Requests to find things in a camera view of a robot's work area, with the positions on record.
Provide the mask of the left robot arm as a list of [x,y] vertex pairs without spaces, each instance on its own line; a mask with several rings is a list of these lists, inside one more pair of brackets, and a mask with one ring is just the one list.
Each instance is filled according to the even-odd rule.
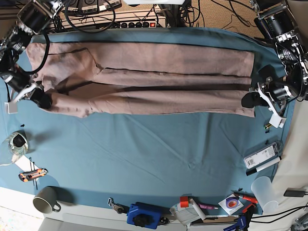
[[308,2],[306,0],[252,0],[255,24],[271,45],[285,69],[275,76],[269,65],[260,70],[263,82],[251,88],[241,101],[242,107],[278,105],[279,116],[295,100],[308,99]]

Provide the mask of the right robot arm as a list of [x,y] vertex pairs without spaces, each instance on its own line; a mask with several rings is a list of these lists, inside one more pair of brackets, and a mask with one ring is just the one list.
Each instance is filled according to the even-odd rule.
[[[7,88],[7,113],[17,113],[20,100],[33,101],[42,109],[51,107],[51,97],[44,91],[41,81],[35,81],[35,78],[45,65],[49,53],[50,40],[45,28],[63,7],[63,0],[29,1],[17,14],[15,26],[0,41],[0,78]],[[46,41],[43,59],[35,70],[25,71],[17,65],[17,61],[32,37],[39,34],[43,34]]]

